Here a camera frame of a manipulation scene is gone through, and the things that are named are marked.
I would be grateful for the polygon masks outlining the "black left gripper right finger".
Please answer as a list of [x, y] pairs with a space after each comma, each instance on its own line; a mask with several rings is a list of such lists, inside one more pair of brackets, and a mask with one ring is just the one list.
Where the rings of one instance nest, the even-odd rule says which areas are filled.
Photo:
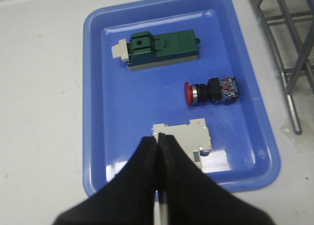
[[159, 134], [158, 188], [166, 193], [171, 225], [272, 225], [271, 217], [205, 175], [172, 135]]

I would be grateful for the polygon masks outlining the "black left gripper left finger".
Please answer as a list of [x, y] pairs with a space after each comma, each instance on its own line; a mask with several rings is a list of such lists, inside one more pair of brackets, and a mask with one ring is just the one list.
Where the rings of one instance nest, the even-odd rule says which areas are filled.
[[152, 225], [157, 142], [143, 137], [125, 166], [90, 198], [60, 214], [55, 225]]

